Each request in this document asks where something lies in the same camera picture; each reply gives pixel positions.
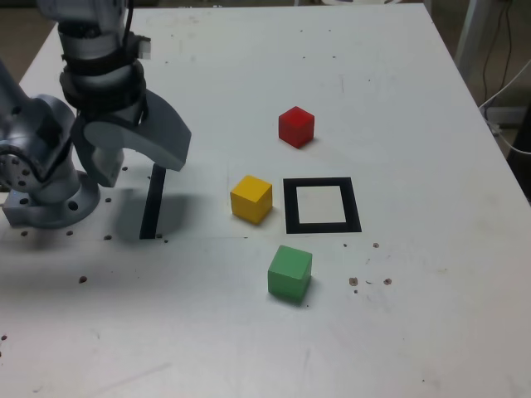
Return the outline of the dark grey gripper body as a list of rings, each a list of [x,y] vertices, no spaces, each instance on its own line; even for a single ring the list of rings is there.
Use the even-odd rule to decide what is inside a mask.
[[[136,127],[142,119],[143,112],[144,105],[142,103],[135,103],[126,108],[110,112],[79,111],[78,117],[83,119],[86,123],[99,121],[129,127]]]

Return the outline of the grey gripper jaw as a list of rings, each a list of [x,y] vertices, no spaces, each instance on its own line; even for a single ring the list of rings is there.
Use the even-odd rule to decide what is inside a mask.
[[[86,125],[85,138],[97,148],[131,149],[160,167],[180,171],[188,156],[190,129],[165,99],[150,90],[145,94],[143,116],[136,125],[105,116]]]
[[[87,175],[102,187],[114,187],[124,161],[122,149],[96,147],[85,137],[86,121],[76,118],[71,128],[71,140]]]

